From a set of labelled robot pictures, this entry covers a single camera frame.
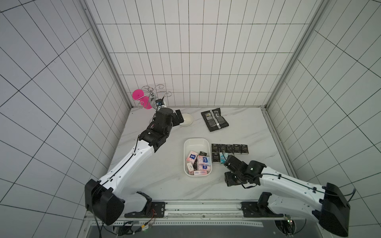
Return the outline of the teal tissue pack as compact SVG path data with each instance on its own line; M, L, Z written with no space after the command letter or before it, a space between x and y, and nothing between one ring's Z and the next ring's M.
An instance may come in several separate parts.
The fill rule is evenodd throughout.
M228 159L229 154L225 152L220 152L219 156L220 156L220 164L224 164L226 160Z

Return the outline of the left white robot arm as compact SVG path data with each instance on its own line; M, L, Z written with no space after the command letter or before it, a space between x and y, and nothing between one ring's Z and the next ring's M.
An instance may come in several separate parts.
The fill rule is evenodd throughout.
M180 110L162 107L137 138L131 151L99 180L90 179L84 188L85 207L95 220L110 226L122 214L150 216L152 199L143 192L122 198L121 193L134 172L166 142L172 127L184 122Z

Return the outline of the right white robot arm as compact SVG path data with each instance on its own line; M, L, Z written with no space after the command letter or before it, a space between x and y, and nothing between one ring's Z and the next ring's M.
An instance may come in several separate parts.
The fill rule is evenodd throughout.
M283 218L279 223L285 235L298 233L293 217L318 223L323 229L339 237L348 237L350 204L338 186L313 184L282 174L258 161L246 164L233 155L227 157L224 174L227 186L240 185L244 189L263 186L264 191L255 202L242 202L244 217Z

